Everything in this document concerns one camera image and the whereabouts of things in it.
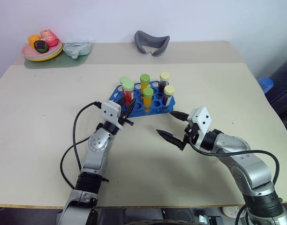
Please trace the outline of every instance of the blue bottle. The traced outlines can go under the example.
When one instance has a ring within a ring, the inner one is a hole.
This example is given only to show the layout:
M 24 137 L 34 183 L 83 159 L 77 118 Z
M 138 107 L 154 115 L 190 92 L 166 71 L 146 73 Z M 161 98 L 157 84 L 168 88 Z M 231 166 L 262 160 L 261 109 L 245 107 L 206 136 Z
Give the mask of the blue bottle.
M 266 77 L 260 78 L 258 83 L 265 94 L 274 86 L 274 82 L 270 78 Z

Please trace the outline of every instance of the pink plate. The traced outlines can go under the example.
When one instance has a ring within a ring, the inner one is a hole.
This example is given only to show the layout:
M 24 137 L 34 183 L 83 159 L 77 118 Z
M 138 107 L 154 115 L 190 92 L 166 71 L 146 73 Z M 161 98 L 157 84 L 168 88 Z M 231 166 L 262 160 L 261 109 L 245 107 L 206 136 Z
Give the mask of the pink plate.
M 39 53 L 34 48 L 31 47 L 31 45 L 27 44 L 23 49 L 22 53 L 27 58 L 37 59 L 37 58 L 43 58 L 45 56 L 48 56 L 50 54 L 55 53 L 61 48 L 61 41 L 58 39 L 58 44 L 54 47 L 49 48 L 49 50 L 46 53 Z

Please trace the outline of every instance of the white wall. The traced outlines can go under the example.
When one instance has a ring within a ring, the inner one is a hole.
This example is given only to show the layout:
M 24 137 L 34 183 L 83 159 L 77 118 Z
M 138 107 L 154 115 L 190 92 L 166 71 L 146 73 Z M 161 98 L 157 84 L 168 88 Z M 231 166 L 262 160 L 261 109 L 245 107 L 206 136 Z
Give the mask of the white wall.
M 227 40 L 256 77 L 287 59 L 287 0 L 0 0 L 0 77 L 28 36 L 47 28 L 63 42 L 131 42 L 137 30 Z

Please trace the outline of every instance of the gray eye mask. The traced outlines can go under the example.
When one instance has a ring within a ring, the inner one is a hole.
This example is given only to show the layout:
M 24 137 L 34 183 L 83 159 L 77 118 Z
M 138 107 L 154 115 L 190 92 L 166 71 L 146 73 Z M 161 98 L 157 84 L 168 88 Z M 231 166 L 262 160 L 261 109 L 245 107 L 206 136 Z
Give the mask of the gray eye mask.
M 167 48 L 170 36 L 165 37 L 153 37 L 147 33 L 138 30 L 134 35 L 136 46 L 141 54 L 148 54 L 143 46 L 158 48 L 152 53 L 152 56 L 160 56 Z

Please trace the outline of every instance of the black cable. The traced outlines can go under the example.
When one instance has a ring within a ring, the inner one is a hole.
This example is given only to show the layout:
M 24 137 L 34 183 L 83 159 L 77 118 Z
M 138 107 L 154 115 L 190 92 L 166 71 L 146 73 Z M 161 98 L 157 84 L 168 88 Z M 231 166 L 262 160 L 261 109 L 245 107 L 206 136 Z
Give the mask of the black cable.
M 275 175 L 273 178 L 273 183 L 276 184 L 276 181 L 278 179 L 279 176 L 279 169 L 280 169 L 280 165 L 279 165 L 279 161 L 278 159 L 270 152 L 268 151 L 263 151 L 263 150 L 248 150 L 248 151 L 237 151 L 237 152 L 229 152 L 229 153 L 208 153 L 208 152 L 204 152 L 201 151 L 200 149 L 198 149 L 192 142 L 191 138 L 189 138 L 189 144 L 190 146 L 197 151 L 198 153 L 205 155 L 205 156 L 237 156 L 237 155 L 243 155 L 243 154 L 250 154 L 250 153 L 262 153 L 262 154 L 266 154 L 269 155 L 270 157 L 272 157 L 275 161 L 276 164 L 276 170 L 275 170 Z
M 246 225 L 250 225 L 250 224 L 249 224 L 249 215 L 248 215 L 248 211 L 246 211 L 245 220 L 246 220 Z
M 243 206 L 241 207 L 241 209 L 238 211 L 238 213 L 237 213 L 237 215 L 236 215 L 236 219 L 235 219 L 235 225 L 238 225 L 239 218 L 240 218 L 242 212 L 245 210 L 246 207 L 247 207 L 246 205 L 243 205 Z
M 92 105 L 96 105 L 97 102 L 92 102 L 90 104 L 88 104 L 87 106 L 84 106 L 79 112 L 78 114 L 76 115 L 76 118 L 75 118 L 75 121 L 74 121 L 74 126 L 73 126 L 73 147 L 74 147 L 74 152 L 75 152 L 75 155 L 76 155 L 76 159 L 77 159 L 77 163 L 78 163 L 78 167 L 79 167 L 79 171 L 81 170 L 81 163 L 80 163 L 80 159 L 79 159 L 79 156 L 78 156 L 78 152 L 77 152 L 77 147 L 76 147 L 76 124 L 77 124 L 77 120 L 78 120 L 78 117 L 80 116 L 80 114 L 85 110 L 87 109 L 88 107 L 92 106 Z
M 82 141 L 79 141 L 78 143 L 76 143 L 76 145 L 81 144 L 81 143 L 87 141 L 88 139 L 89 139 L 89 137 L 88 137 L 88 138 L 85 138 L 85 139 L 82 140 Z M 71 183 L 71 182 L 67 179 L 67 177 L 65 176 L 65 174 L 64 174 L 64 172 L 63 172 L 63 167 L 62 167 L 62 165 L 63 165 L 63 160 L 64 160 L 66 154 L 67 154 L 67 153 L 69 152 L 69 150 L 71 150 L 72 148 L 73 148 L 73 145 L 70 146 L 70 147 L 65 151 L 65 153 L 63 154 L 63 156 L 62 156 L 62 158 L 61 158 L 61 161 L 60 161 L 60 172 L 61 172 L 61 175 L 62 175 L 63 179 L 67 182 L 67 184 L 68 184 L 72 189 L 75 189 L 74 185 L 72 185 L 72 183 Z

